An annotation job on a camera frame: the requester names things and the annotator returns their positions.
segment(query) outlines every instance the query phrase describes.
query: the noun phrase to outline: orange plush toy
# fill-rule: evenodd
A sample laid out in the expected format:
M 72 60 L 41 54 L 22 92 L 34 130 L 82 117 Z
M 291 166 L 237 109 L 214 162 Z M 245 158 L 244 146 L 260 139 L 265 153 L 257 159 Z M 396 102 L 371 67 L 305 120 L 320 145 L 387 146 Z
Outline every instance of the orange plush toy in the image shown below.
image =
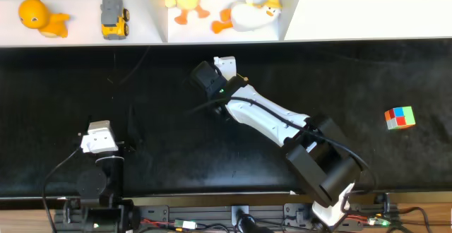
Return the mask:
M 40 0 L 25 0 L 19 6 L 19 16 L 27 28 L 38 29 L 45 37 L 68 37 L 64 21 L 70 16 L 63 13 L 51 13 Z

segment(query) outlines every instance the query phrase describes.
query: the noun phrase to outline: colorful cube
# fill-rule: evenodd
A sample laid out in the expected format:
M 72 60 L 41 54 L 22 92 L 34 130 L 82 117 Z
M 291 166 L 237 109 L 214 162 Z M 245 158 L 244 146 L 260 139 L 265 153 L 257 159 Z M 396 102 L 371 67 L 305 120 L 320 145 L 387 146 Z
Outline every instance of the colorful cube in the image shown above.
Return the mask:
M 405 129 L 416 124 L 411 107 L 393 108 L 384 112 L 384 116 L 389 130 Z

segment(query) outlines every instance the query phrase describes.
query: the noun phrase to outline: black tabletop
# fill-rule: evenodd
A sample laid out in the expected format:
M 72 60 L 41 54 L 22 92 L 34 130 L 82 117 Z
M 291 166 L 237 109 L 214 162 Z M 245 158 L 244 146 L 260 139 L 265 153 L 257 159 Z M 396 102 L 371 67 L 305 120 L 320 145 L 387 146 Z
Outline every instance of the black tabletop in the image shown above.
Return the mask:
M 130 105 L 145 143 L 125 155 L 126 196 L 300 190 L 265 136 L 207 112 L 184 114 L 205 102 L 188 74 L 214 56 L 235 56 L 238 73 L 269 100 L 332 117 L 379 189 L 452 187 L 452 40 L 154 46 L 137 66 L 146 49 L 0 50 L 0 196 L 39 196 L 89 116 L 124 137 Z M 402 106 L 412 106 L 416 125 L 388 131 L 384 112 Z M 77 154 L 49 195 L 76 193 L 93 165 Z

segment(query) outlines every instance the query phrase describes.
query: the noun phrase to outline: orange toy tail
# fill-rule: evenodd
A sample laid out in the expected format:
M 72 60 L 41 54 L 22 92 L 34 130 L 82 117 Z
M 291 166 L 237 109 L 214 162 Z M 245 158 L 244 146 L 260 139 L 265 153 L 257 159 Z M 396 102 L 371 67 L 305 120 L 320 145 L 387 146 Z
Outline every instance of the orange toy tail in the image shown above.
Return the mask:
M 212 31 L 216 34 L 219 34 L 221 31 L 227 28 L 232 28 L 232 22 L 221 23 L 220 21 L 213 21 L 212 23 Z
M 231 20 L 231 9 L 225 9 L 220 12 L 220 18 L 222 22 Z

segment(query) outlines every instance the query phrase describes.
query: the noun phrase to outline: yellow toy truck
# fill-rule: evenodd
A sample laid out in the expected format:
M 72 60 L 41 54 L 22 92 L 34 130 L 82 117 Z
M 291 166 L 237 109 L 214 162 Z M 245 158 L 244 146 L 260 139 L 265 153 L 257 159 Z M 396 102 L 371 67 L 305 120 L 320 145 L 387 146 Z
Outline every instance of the yellow toy truck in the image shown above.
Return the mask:
M 130 13 L 124 8 L 124 2 L 122 0 L 102 0 L 100 10 L 102 11 L 100 22 L 104 39 L 126 39 L 129 35 L 129 26 L 126 22 L 130 20 Z

